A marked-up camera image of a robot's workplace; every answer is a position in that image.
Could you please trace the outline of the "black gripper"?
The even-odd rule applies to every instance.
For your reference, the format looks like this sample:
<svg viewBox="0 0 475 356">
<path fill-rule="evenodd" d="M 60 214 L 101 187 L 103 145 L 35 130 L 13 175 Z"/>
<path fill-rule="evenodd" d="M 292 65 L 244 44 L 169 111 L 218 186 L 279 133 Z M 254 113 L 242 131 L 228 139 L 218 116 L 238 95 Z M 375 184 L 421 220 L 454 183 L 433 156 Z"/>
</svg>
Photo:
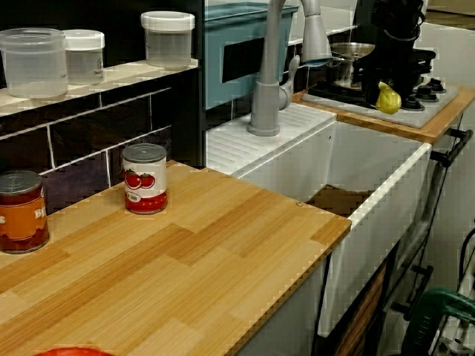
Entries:
<svg viewBox="0 0 475 356">
<path fill-rule="evenodd" d="M 387 31 L 377 31 L 373 50 L 353 62 L 352 80 L 365 80 L 365 101 L 369 105 L 376 106 L 381 93 L 381 79 L 408 72 L 398 77 L 398 94 L 401 100 L 406 100 L 415 86 L 422 82 L 420 73 L 430 72 L 436 53 L 414 48 L 418 37 L 419 33 L 412 38 L 400 39 Z"/>
</svg>

